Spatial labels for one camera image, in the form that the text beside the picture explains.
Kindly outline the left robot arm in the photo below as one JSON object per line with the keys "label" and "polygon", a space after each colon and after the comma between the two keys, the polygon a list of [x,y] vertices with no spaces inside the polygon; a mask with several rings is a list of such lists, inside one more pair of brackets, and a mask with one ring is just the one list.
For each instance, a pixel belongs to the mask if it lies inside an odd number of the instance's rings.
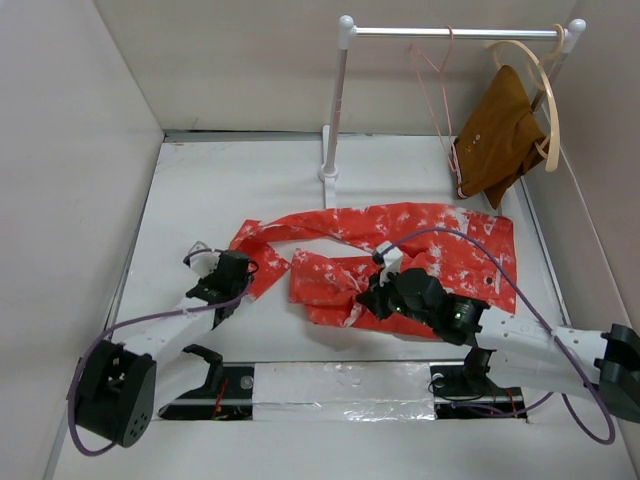
{"label": "left robot arm", "polygon": [[181,396],[223,395],[223,358],[200,340],[241,304],[259,270],[237,250],[200,248],[184,264],[199,279],[170,311],[117,323],[80,358],[67,394],[69,433],[85,456],[140,440],[159,411]]}

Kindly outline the orange white tie-dye trousers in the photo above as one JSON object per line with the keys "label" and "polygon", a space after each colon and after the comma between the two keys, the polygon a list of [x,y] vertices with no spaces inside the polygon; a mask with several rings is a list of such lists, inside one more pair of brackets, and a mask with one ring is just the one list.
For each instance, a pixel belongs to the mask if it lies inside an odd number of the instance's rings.
{"label": "orange white tie-dye trousers", "polygon": [[[364,253],[329,258],[296,249],[286,259],[272,246],[325,237]],[[507,283],[517,277],[512,221],[455,205],[398,203],[294,213],[269,223],[247,220],[230,246],[258,264],[250,289],[254,299],[289,275],[290,302],[302,305],[315,325],[432,339],[425,325],[399,314],[378,320],[355,302],[377,270],[371,255],[385,241],[401,243],[402,269],[423,268],[449,292],[515,312],[516,293]]]}

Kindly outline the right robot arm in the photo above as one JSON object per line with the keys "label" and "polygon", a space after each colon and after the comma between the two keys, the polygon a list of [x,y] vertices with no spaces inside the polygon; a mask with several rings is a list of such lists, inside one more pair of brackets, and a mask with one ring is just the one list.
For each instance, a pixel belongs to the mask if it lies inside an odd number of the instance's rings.
{"label": "right robot arm", "polygon": [[462,381],[473,393],[497,386],[599,397],[612,416],[639,420],[639,336],[627,326],[545,330],[534,319],[449,293],[421,268],[386,280],[372,275],[356,300],[379,320],[399,314],[447,343],[470,347]]}

